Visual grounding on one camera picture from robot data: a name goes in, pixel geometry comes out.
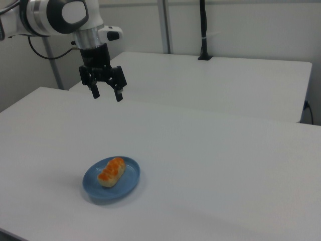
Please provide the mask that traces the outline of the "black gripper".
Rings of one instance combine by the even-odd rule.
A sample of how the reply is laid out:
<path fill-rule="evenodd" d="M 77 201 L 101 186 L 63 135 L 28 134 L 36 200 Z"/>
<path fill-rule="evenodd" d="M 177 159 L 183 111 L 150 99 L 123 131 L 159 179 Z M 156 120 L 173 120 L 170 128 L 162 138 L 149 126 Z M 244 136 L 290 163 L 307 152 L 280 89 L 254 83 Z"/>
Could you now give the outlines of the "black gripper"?
<path fill-rule="evenodd" d="M 122 101 L 126 79 L 121 66 L 111 68 L 107 44 L 81 49 L 80 53 L 83 60 L 83 65 L 79 67 L 81 81 L 92 92 L 93 98 L 97 99 L 100 96 L 96 84 L 97 81 L 102 81 L 113 88 L 116 101 Z"/>

